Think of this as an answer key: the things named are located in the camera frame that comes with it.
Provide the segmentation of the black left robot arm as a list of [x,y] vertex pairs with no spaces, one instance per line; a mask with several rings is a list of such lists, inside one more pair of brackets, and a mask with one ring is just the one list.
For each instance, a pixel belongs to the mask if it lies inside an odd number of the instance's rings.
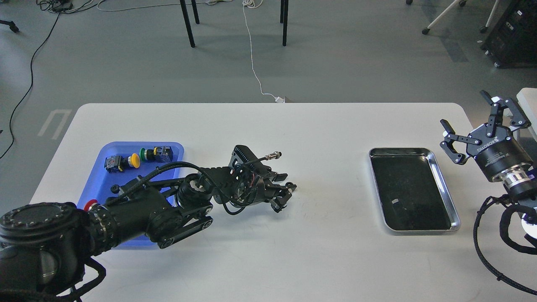
[[1,216],[2,302],[74,302],[99,285],[106,269],[95,260],[144,235],[164,249],[208,228],[211,200],[238,214],[269,203],[287,205],[297,186],[287,174],[253,160],[202,168],[172,162],[114,189],[104,204],[28,204]]

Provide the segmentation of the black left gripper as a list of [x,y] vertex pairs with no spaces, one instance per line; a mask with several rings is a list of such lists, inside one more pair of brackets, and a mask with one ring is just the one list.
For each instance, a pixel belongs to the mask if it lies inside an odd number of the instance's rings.
[[279,187],[288,177],[287,173],[269,171],[261,174],[238,174],[235,176],[235,206],[247,207],[259,203],[269,203],[278,213],[287,206],[287,202],[297,187]]

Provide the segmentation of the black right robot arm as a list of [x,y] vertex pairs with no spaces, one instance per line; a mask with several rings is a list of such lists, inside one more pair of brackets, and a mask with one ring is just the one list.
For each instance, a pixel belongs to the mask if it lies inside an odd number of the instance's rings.
[[456,134],[445,119],[441,148],[458,165],[473,158],[491,182],[501,182],[506,193],[501,197],[487,197],[477,211],[472,237],[479,259],[497,278],[520,291],[536,294],[536,291],[505,276],[483,255],[478,245],[478,228],[481,218],[493,204],[504,206],[499,222],[499,236],[510,248],[519,253],[535,255],[536,250],[536,166],[516,141],[514,133],[529,128],[531,122],[523,109],[510,98],[492,97],[482,90],[482,97],[491,107],[486,123],[481,124],[467,136]]

